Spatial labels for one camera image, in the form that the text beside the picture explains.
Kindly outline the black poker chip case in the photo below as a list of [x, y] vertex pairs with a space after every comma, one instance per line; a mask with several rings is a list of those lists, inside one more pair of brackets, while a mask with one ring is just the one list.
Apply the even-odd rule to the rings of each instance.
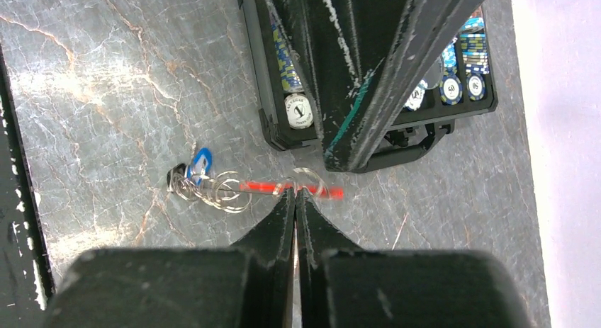
[[[321, 145], [316, 131], [316, 114], [308, 92], [272, 13], [264, 0], [237, 1], [245, 17], [259, 90], [259, 119], [265, 140], [279, 151], [317, 143]], [[447, 46], [460, 49], [460, 30]], [[454, 131], [457, 119], [489, 113], [497, 106], [491, 75], [484, 76], [479, 96], [472, 97], [468, 93], [466, 63], [458, 58], [453, 66], [447, 68], [443, 53], [427, 70], [393, 122], [392, 130], [399, 131], [405, 138], [400, 143], [401, 147], [421, 142], [426, 136], [425, 123], [430, 120], [451, 127], [448, 135]]]

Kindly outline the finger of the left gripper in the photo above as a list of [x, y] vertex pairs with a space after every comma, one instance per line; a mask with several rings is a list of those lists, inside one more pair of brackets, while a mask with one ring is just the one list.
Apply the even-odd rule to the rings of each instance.
[[393, 121], [421, 73], [405, 54], [423, 0], [264, 0], [308, 92], [329, 171], [414, 162]]
[[451, 132], [445, 123], [425, 123], [425, 138], [414, 145], [378, 152], [405, 102], [440, 58], [460, 27], [485, 0], [406, 0], [388, 43], [353, 93], [347, 115], [347, 169], [364, 172], [413, 162]]

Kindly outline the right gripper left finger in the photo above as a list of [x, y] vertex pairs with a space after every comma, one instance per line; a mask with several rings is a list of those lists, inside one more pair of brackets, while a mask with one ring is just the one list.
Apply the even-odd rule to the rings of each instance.
[[227, 247], [94, 249], [69, 268], [45, 327], [290, 327], [295, 195]]

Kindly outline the blue key tag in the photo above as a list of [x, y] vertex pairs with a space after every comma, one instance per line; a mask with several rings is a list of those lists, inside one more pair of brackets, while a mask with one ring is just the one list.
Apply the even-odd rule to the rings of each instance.
[[202, 184], [203, 176], [206, 176], [213, 163], [211, 151], [202, 147], [192, 157], [191, 163], [186, 168], [185, 177], [195, 186]]

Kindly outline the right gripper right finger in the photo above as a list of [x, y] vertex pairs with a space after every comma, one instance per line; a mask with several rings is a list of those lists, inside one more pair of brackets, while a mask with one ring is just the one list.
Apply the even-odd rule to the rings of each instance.
[[490, 253], [367, 250], [307, 190], [296, 196], [304, 327], [529, 327], [514, 280]]

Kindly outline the red keyring carabiner with rings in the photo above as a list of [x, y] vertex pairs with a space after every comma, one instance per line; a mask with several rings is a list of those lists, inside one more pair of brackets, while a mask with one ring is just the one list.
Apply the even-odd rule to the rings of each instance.
[[190, 172], [185, 164], [179, 164], [167, 173], [168, 192], [232, 214], [245, 211], [254, 196], [279, 197], [287, 189], [294, 193], [306, 190], [315, 198], [328, 200], [344, 197], [342, 187], [327, 185], [317, 172], [305, 167], [295, 168], [280, 181], [242, 180], [236, 171], [209, 176], [203, 172]]

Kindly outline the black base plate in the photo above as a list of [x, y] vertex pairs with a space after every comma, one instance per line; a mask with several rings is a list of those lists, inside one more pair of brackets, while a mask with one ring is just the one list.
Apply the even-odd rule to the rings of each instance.
[[6, 65], [1, 64], [1, 326], [41, 327], [54, 290]]

